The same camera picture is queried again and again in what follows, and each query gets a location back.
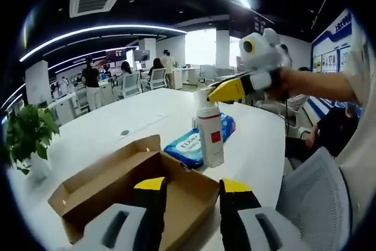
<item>white flower pot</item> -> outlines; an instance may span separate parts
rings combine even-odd
[[[30,159],[26,159],[25,163],[31,166],[29,175],[36,180],[44,180],[50,173],[48,161],[39,157],[36,153],[31,153]]]

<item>white sleeve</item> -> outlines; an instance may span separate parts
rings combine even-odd
[[[354,91],[359,104],[363,105],[367,102],[370,92],[369,49],[367,48],[367,38],[363,30],[356,23],[354,17],[351,20],[351,47],[344,64],[344,75]]]

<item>potted plant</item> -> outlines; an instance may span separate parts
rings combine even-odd
[[[8,115],[5,145],[8,165],[27,175],[30,170],[36,178],[45,178],[47,147],[59,127],[50,109],[26,105],[18,113]]]

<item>spray bottle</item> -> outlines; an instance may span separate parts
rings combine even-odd
[[[207,101],[207,96],[212,90],[211,87],[200,89],[194,93],[194,99],[204,164],[214,168],[224,162],[224,152],[218,103]]]

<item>red label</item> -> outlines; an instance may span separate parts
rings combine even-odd
[[[221,132],[213,132],[211,134],[211,142],[216,143],[221,140]]]

